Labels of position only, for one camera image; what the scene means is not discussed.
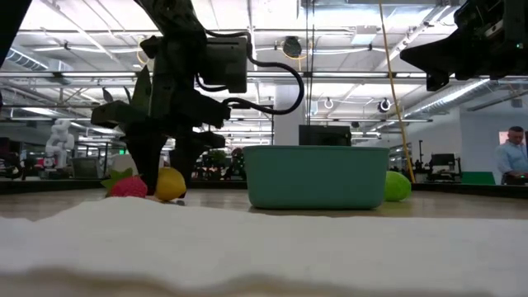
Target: yellow lemon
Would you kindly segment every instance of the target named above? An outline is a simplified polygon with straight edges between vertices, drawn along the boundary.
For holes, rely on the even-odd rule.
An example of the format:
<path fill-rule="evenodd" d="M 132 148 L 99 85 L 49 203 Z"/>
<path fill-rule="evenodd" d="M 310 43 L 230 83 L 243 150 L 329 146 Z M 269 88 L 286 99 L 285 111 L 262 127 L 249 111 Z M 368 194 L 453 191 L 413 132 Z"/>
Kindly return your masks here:
<path fill-rule="evenodd" d="M 185 193 L 187 188 L 183 175 L 172 167 L 159 169 L 156 197 L 161 201 L 170 201 Z"/>

